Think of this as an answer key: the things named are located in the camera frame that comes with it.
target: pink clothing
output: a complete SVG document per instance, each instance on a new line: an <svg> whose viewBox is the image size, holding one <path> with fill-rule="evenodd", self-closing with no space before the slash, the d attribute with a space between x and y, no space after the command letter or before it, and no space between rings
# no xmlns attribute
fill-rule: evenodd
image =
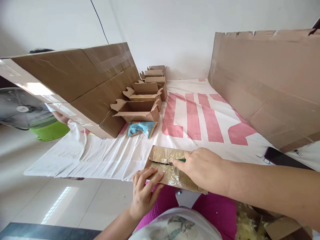
<svg viewBox="0 0 320 240"><path fill-rule="evenodd" d="M174 187L167 185L162 188L156 204L140 221L137 230L148 225L165 211L179 206L174 189ZM193 204L192 209L199 212L215 226L223 240L235 239L237 227L236 203L234 200L213 193L202 194Z"/></svg>

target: black wire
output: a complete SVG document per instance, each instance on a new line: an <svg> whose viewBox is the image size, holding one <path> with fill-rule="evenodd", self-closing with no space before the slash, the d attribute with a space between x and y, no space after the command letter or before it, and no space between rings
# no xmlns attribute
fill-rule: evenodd
<svg viewBox="0 0 320 240"><path fill-rule="evenodd" d="M98 19L99 19L99 22L100 22L100 25L101 25L101 28L102 28L102 31L103 31L104 37L106 38L107 43L109 44L108 39L107 39L107 37L106 37L106 34L104 33L103 26L102 26L102 24L101 24L101 21L100 21L99 15L98 15L98 13L97 13L97 10L96 10L96 8L95 8L95 7L94 7L94 5L93 5L92 0L90 0L90 1L91 1L91 3L92 3L92 6L93 6L93 8L94 8L94 11L95 11L95 12L96 12L96 14L97 14Z"/></svg>

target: black phone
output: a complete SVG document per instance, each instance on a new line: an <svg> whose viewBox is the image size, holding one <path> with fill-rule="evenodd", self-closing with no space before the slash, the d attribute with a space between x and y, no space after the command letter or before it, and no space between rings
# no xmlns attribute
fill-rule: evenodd
<svg viewBox="0 0 320 240"><path fill-rule="evenodd" d="M303 163L298 162L297 160L285 155L282 152L279 152L277 149L274 149L272 147L268 147L264 157L275 165L303 168L314 171L314 169L309 168Z"/></svg>

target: human hand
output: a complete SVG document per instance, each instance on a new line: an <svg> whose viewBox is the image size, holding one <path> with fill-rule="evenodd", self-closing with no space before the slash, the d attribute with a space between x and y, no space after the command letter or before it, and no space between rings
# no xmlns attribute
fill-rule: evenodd
<svg viewBox="0 0 320 240"><path fill-rule="evenodd" d="M159 173L146 185L146 180L158 170L153 167L136 172L132 177L133 182L133 200L129 209L133 219L142 219L153 208L160 194L163 184L157 183L163 178L164 173Z"/></svg>
<svg viewBox="0 0 320 240"><path fill-rule="evenodd" d="M220 192L218 188L223 185L215 180L218 179L217 175L221 175L220 165L228 161L206 148L198 148L191 153L185 151L184 157L186 162L174 159L173 165L187 174L199 187L210 192Z"/></svg>

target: blue packet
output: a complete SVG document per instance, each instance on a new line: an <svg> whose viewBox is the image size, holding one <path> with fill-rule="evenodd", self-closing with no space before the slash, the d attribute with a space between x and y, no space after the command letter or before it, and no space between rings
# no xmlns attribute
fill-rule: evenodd
<svg viewBox="0 0 320 240"><path fill-rule="evenodd" d="M143 133L147 138L151 138L154 128L158 122L137 122L132 121L129 124L128 135L131 137L139 133Z"/></svg>

